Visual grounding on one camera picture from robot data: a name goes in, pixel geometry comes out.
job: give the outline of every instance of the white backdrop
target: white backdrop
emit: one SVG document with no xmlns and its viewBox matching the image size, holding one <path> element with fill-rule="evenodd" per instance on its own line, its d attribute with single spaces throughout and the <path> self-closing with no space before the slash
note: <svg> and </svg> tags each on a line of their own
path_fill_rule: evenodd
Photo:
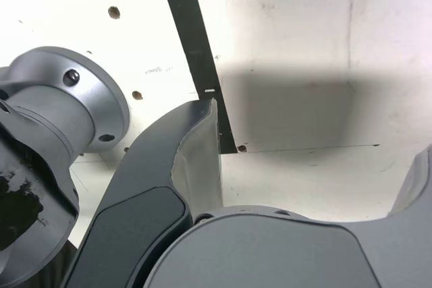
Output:
<svg viewBox="0 0 432 288">
<path fill-rule="evenodd" d="M 0 66 L 33 47 L 67 47 L 104 67 L 130 106 L 125 139 L 72 166 L 79 244 L 124 148 L 196 99 L 176 27 L 166 0 L 0 2 Z M 222 156 L 225 204 L 323 220 L 385 216 L 414 154 L 432 142 L 432 0 L 200 5 L 236 145 L 248 149 Z"/>
</svg>

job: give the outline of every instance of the bolt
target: bolt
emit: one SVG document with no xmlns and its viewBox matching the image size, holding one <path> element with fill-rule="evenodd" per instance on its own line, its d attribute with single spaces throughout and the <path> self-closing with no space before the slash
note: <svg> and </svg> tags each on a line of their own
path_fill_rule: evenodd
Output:
<svg viewBox="0 0 432 288">
<path fill-rule="evenodd" d="M 74 69 L 66 72 L 63 77 L 64 84 L 69 87 L 76 85 L 78 81 L 80 81 L 80 74 Z"/>
</svg>

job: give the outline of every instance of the metal flange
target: metal flange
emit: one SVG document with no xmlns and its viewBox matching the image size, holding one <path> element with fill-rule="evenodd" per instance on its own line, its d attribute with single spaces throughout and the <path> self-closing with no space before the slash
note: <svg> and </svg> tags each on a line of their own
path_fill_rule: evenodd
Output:
<svg viewBox="0 0 432 288">
<path fill-rule="evenodd" d="M 128 130 L 128 104 L 119 86 L 102 67 L 81 54 L 59 47 L 39 47 L 20 55 L 0 75 L 0 99 L 11 98 L 32 86 L 61 90 L 86 109 L 94 132 L 85 152 L 115 146 Z M 35 101 L 43 104 L 46 99 L 33 98 L 33 105 Z M 66 108 L 55 113 L 64 117 L 68 114 Z"/>
</svg>

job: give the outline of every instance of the black dirt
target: black dirt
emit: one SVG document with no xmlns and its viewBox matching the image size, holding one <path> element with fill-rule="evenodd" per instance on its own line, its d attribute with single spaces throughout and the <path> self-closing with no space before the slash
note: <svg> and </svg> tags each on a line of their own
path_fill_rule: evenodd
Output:
<svg viewBox="0 0 432 288">
<path fill-rule="evenodd" d="M 10 246 L 37 220 L 43 206 L 26 180 L 16 192 L 9 191 L 15 173 L 0 173 L 0 251 Z"/>
</svg>

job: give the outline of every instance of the black plastic strip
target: black plastic strip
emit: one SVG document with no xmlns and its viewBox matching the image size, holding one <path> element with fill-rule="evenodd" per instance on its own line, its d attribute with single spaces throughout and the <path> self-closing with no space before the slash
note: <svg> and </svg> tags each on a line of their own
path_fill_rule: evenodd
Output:
<svg viewBox="0 0 432 288">
<path fill-rule="evenodd" d="M 221 154 L 237 153 L 198 0 L 168 0 L 199 99 L 217 101 Z"/>
</svg>

